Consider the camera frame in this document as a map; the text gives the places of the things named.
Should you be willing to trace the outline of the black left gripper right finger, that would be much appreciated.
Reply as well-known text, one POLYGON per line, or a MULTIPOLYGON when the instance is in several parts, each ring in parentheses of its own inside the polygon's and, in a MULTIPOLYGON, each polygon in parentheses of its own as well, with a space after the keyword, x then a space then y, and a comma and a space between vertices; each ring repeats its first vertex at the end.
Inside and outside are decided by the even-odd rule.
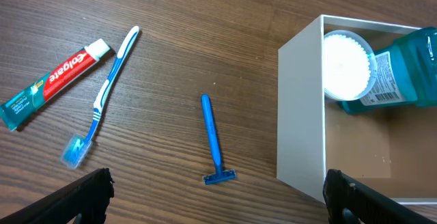
POLYGON ((330 224, 436 224, 337 169, 327 171, 323 197, 330 224))

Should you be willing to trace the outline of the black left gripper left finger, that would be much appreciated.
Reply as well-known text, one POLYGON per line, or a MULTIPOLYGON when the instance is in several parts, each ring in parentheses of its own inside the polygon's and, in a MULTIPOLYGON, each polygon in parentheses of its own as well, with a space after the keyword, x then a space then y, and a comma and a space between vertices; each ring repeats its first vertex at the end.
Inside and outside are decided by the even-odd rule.
POLYGON ((97 169, 37 202, 1 219, 19 223, 104 223, 113 179, 108 168, 97 169))

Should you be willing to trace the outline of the white cotton swab jar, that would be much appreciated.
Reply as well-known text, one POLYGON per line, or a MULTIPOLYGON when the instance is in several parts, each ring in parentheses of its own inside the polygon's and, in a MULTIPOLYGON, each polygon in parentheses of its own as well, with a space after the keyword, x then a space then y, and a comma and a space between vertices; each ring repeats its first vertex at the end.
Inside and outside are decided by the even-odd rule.
POLYGON ((377 72, 376 56, 363 37, 348 30, 324 35, 322 76, 326 99, 337 102, 361 99, 373 88, 377 72))

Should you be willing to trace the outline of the blue mouthwash bottle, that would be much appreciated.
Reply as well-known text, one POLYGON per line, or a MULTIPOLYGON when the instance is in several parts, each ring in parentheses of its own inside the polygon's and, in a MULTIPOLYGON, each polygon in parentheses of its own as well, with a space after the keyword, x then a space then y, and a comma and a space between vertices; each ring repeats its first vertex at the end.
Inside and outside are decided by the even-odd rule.
POLYGON ((422 28, 375 52, 378 77, 372 90, 358 100, 341 101, 349 114, 413 104, 436 106, 436 28, 422 28))

